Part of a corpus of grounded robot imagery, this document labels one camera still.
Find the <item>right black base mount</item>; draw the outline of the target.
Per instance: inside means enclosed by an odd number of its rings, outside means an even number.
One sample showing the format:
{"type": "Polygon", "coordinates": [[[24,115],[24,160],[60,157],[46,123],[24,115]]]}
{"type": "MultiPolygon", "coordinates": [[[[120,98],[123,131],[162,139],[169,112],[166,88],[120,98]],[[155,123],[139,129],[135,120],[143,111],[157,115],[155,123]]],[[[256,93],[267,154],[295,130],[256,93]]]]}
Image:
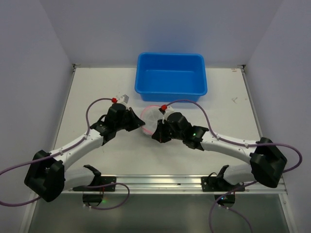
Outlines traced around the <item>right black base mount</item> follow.
{"type": "MultiPolygon", "coordinates": [[[[228,192],[234,188],[221,177],[217,177],[215,172],[212,172],[208,176],[201,177],[201,188],[203,192],[228,192]]],[[[232,207],[235,204],[235,194],[220,198],[217,203],[224,207],[232,207]]]]}

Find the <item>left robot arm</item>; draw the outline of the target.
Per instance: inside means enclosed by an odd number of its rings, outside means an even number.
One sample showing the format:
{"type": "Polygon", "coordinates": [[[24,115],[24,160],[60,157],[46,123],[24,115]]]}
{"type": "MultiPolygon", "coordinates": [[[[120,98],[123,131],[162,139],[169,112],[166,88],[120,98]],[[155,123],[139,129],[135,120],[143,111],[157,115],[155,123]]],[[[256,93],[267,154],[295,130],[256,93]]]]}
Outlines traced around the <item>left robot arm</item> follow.
{"type": "Polygon", "coordinates": [[[79,159],[112,140],[118,131],[128,132],[145,125],[132,110],[121,103],[113,104],[107,114],[88,127],[79,138],[62,148],[37,152],[26,174],[24,183],[46,202],[55,200],[62,191],[76,188],[103,185],[101,173],[93,166],[69,171],[79,159]]]}

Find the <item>blue plastic tub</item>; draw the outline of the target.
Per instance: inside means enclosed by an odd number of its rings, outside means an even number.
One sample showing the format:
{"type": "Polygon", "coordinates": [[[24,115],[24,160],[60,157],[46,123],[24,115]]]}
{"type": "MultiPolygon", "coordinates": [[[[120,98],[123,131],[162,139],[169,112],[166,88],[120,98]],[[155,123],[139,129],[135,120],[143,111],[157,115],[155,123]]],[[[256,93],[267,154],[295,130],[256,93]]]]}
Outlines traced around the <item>blue plastic tub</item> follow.
{"type": "Polygon", "coordinates": [[[141,53],[135,91],[143,101],[198,101],[208,91],[204,58],[193,53],[141,53]]]}

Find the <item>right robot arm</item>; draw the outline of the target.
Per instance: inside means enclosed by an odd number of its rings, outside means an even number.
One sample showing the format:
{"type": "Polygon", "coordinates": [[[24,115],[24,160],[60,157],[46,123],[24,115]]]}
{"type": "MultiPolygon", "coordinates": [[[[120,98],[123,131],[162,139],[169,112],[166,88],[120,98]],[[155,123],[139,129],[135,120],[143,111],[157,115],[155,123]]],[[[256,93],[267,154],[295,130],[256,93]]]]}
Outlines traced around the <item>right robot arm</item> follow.
{"type": "Polygon", "coordinates": [[[152,139],[159,143],[181,140],[190,149],[218,152],[243,161],[239,166],[223,166],[218,173],[219,181],[230,186],[256,181],[276,188],[287,164],[286,157],[268,138],[262,137],[260,141],[222,139],[208,128],[191,125],[180,112],[158,120],[152,139]]]}

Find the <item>aluminium mounting rail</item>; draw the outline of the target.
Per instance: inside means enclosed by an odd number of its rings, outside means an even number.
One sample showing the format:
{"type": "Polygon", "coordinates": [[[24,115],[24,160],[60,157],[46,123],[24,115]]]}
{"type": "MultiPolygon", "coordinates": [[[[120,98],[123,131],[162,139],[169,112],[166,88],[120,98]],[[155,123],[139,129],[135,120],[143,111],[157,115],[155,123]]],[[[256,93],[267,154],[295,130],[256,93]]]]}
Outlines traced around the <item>aluminium mounting rail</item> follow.
{"type": "MultiPolygon", "coordinates": [[[[202,183],[201,177],[208,175],[102,175],[106,177],[116,178],[116,182],[127,185],[130,194],[224,194],[227,191],[204,192],[205,182],[202,183]]],[[[86,191],[73,191],[69,189],[63,191],[65,194],[82,194],[86,191]]],[[[108,194],[127,194],[124,186],[116,185],[114,192],[105,192],[108,194]]],[[[244,191],[236,191],[236,194],[287,194],[284,181],[281,179],[277,188],[268,188],[256,183],[245,188],[244,191]]]]}

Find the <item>white mesh laundry bag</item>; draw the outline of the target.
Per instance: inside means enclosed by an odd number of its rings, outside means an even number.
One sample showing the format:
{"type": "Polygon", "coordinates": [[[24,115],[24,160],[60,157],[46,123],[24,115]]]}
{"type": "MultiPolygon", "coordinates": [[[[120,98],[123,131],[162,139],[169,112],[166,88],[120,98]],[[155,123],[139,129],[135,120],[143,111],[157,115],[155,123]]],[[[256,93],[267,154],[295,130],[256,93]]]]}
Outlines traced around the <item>white mesh laundry bag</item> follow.
{"type": "Polygon", "coordinates": [[[159,105],[150,105],[144,108],[140,115],[140,119],[145,122],[145,125],[141,127],[143,133],[152,136],[157,129],[158,120],[162,120],[163,116],[159,105]]]}

